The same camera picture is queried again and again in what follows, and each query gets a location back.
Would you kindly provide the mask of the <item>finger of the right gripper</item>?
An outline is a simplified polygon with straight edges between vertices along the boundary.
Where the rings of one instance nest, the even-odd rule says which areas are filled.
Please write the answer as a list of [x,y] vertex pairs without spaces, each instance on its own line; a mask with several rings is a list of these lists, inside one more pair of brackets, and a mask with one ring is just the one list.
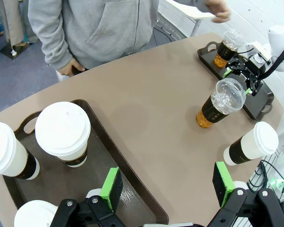
[[230,74],[246,77],[245,66],[246,61],[230,61],[225,66],[226,71],[224,72],[223,77],[226,78]]
[[258,91],[262,88],[262,81],[261,80],[250,80],[246,79],[247,89],[245,91],[246,95],[256,96]]

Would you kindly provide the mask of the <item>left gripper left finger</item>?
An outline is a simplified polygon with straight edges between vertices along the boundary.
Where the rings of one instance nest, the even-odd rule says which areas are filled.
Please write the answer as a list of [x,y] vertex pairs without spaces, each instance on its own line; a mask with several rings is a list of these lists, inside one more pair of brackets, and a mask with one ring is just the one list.
[[118,167],[110,168],[100,189],[88,192],[86,198],[61,201],[52,227],[122,227],[123,222],[116,215],[117,206],[123,190],[123,180]]

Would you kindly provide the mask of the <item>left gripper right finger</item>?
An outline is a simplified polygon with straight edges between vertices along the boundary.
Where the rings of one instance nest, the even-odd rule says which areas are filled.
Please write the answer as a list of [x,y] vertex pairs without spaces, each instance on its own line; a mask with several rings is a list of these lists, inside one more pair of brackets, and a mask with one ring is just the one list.
[[284,227],[284,212],[271,189],[236,188],[224,162],[214,164],[213,186],[220,209],[209,227],[231,227],[237,218],[247,218],[253,227]]

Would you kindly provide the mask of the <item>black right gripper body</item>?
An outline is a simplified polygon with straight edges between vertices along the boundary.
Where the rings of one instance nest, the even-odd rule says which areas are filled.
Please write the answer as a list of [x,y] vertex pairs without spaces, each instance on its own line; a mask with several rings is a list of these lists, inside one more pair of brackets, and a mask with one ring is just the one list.
[[244,72],[242,73],[245,80],[262,80],[263,74],[265,73],[265,61],[260,58],[256,60],[255,58],[249,58],[243,63]]

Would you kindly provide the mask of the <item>person's left hand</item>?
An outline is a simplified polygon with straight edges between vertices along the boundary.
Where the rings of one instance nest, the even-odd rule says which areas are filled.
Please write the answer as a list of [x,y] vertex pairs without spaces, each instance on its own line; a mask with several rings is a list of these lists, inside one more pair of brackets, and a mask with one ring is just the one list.
[[231,11],[223,0],[205,0],[206,7],[215,16],[214,23],[225,23],[230,20]]

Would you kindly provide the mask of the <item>person's right hand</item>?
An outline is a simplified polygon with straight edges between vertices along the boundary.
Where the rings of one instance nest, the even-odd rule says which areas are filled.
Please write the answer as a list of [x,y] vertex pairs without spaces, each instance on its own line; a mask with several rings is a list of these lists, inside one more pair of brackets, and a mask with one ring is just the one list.
[[61,74],[61,75],[65,75],[68,77],[72,77],[74,75],[77,75],[81,72],[84,72],[86,69],[79,64],[75,58],[72,58],[71,61],[66,64],[64,67],[62,67],[61,69],[58,69],[57,71]]

